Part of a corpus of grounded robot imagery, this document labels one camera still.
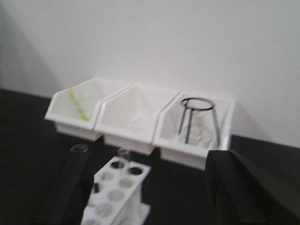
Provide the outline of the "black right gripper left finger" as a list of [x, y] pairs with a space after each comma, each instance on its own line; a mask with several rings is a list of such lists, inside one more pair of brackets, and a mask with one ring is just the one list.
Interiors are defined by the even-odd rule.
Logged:
[[87, 206], [94, 172], [89, 151], [71, 151], [56, 180], [47, 191], [33, 225], [79, 225]]

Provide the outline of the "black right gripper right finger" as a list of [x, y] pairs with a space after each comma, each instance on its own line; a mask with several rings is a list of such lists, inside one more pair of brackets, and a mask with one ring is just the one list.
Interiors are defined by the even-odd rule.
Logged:
[[204, 180], [214, 225], [298, 225], [300, 153], [210, 150]]

